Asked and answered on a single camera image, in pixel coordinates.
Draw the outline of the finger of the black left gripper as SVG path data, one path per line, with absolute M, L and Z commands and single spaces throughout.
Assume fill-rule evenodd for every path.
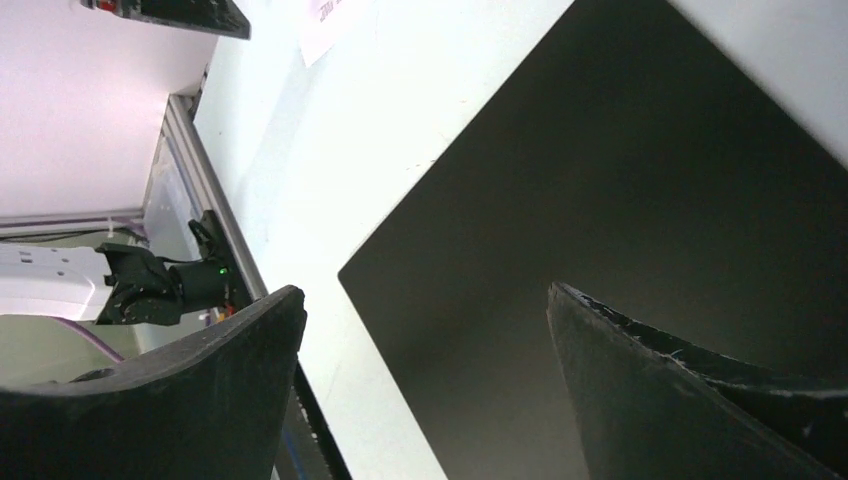
M 90 10 L 182 30 L 249 40 L 251 23 L 230 0 L 81 0 Z

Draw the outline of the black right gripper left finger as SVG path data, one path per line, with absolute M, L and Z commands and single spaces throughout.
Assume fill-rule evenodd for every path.
M 70 382 L 1 392 L 5 479 L 268 479 L 307 314 L 286 286 Z

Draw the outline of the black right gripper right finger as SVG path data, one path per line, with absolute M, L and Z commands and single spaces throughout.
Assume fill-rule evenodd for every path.
M 843 479 L 847 382 L 746 363 L 573 287 L 547 321 L 594 479 Z

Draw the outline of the white text-printed paper sheet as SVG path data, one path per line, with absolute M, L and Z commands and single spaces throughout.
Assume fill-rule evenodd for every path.
M 371 0 L 303 1 L 298 39 L 304 65 L 317 62 L 372 4 Z

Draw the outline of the red and black folder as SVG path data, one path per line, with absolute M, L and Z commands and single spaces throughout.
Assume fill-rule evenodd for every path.
M 583 479 L 566 283 L 847 373 L 847 5 L 577 1 L 339 280 L 450 479 Z

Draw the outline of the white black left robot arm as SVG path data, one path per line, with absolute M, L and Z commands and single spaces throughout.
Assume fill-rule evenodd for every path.
M 1 311 L 81 323 L 171 326 L 185 313 L 225 307 L 235 286 L 232 250 L 211 212 L 188 227 L 198 260 L 116 243 L 96 248 L 1 244 Z

